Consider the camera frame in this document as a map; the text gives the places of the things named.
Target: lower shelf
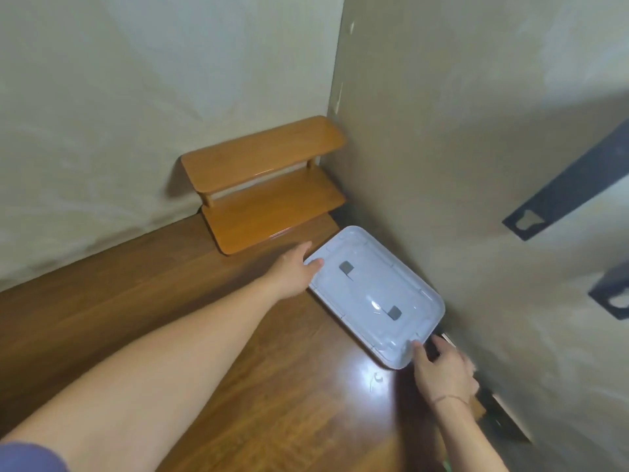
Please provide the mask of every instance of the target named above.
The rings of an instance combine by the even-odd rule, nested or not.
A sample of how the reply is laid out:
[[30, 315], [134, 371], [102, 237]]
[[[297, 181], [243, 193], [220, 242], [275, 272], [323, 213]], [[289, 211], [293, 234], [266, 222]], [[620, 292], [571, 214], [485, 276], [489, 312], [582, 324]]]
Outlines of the lower shelf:
[[345, 203], [317, 166], [302, 168], [203, 205], [216, 245], [232, 255]]

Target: person's left hand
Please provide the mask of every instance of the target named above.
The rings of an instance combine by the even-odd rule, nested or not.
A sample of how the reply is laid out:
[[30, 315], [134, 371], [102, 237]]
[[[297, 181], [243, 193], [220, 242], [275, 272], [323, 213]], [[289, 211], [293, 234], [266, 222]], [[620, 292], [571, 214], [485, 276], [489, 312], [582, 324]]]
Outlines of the person's left hand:
[[304, 265], [304, 256], [312, 244], [312, 242], [306, 242], [288, 250], [264, 275], [264, 278], [276, 290], [279, 300], [290, 298], [304, 291], [313, 276], [323, 267], [323, 259], [320, 258]]

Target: wooden shelf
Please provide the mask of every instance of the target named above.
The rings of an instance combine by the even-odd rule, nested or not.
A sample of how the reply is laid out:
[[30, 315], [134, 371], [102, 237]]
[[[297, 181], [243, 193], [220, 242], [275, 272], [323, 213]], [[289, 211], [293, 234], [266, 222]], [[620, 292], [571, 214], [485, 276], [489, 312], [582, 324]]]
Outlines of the wooden shelf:
[[194, 189], [212, 194], [327, 154], [344, 144], [344, 135], [332, 122], [315, 116], [189, 152], [181, 162]]
[[202, 213], [225, 254], [245, 250], [287, 229], [340, 207], [343, 194], [316, 166], [216, 199]]

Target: bracelet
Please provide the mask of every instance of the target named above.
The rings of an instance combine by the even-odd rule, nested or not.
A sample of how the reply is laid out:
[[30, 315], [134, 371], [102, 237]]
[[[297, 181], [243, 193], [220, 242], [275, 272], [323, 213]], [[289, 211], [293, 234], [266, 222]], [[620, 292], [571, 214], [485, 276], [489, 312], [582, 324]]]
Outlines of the bracelet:
[[466, 406], [469, 406], [469, 403], [467, 401], [464, 401], [460, 397], [454, 396], [452, 394], [446, 394], [444, 396], [439, 396], [434, 401], [432, 401], [432, 407], [434, 407], [439, 401], [443, 401], [444, 399], [447, 399], [447, 398], [458, 399], [459, 401], [461, 401]]

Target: wall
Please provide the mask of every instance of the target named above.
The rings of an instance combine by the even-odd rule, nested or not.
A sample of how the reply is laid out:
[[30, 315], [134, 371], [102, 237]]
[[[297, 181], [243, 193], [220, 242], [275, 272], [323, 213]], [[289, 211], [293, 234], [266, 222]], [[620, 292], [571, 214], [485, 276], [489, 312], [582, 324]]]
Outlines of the wall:
[[194, 213], [182, 153], [325, 114], [342, 3], [0, 1], [0, 289]]
[[[629, 178], [523, 242], [501, 221], [629, 117], [629, 0], [346, 0], [328, 168], [444, 296], [446, 325], [553, 471], [629, 469]], [[538, 469], [514, 451], [513, 470]]]

